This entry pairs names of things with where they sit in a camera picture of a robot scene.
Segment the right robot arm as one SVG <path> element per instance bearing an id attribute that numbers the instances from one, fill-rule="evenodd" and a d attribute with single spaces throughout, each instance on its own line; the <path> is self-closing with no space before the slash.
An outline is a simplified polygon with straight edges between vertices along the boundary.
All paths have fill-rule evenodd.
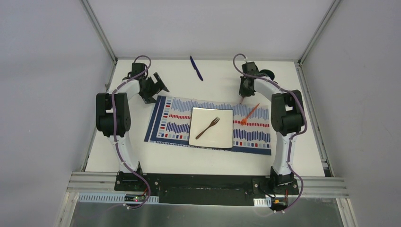
<path id="1" fill-rule="evenodd" d="M 302 93 L 284 89 L 268 77 L 241 76 L 240 80 L 241 97 L 260 93 L 271 102 L 270 121 L 277 138 L 268 186 L 271 192 L 282 193 L 294 180 L 292 163 L 296 139 L 307 130 Z"/>

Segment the blue striped placemat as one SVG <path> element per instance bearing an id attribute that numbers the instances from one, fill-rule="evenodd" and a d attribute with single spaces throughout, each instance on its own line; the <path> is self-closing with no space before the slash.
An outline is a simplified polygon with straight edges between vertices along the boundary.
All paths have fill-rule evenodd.
<path id="1" fill-rule="evenodd" d="M 271 155 L 267 105 L 158 96 L 145 142 Z"/>

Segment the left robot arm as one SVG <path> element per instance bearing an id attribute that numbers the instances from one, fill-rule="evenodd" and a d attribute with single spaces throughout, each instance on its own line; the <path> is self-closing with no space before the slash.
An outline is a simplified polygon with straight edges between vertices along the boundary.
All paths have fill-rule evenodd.
<path id="1" fill-rule="evenodd" d="M 126 185 L 132 191 L 144 186 L 144 178 L 137 152 L 133 150 L 129 130 L 131 113 L 129 100 L 139 95 L 145 104 L 156 102 L 154 95 L 161 91 L 169 92 L 160 75 L 152 77 L 125 77 L 112 92 L 96 95 L 96 128 L 108 138 L 120 161 L 120 173 L 130 174 Z"/>

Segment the brown wooden fork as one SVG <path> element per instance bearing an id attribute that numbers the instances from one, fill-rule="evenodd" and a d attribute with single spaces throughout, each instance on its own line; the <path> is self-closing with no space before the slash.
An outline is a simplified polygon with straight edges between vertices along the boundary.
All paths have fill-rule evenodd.
<path id="1" fill-rule="evenodd" d="M 214 125 L 216 125 L 219 122 L 220 118 L 216 117 L 215 119 L 213 119 L 211 121 L 211 123 L 208 125 L 207 128 L 205 128 L 202 132 L 200 132 L 195 139 L 198 140 L 209 128 L 213 127 Z"/>

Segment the white square plate black rim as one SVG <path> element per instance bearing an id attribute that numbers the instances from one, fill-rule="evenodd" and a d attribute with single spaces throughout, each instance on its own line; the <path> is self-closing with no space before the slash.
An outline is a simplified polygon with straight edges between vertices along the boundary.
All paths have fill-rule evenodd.
<path id="1" fill-rule="evenodd" d="M 219 117 L 219 122 L 209 128 L 198 140 L 195 137 L 202 132 L 213 119 Z M 192 109 L 189 145 L 204 148 L 230 149 L 233 147 L 232 109 L 209 109 L 194 107 Z"/>

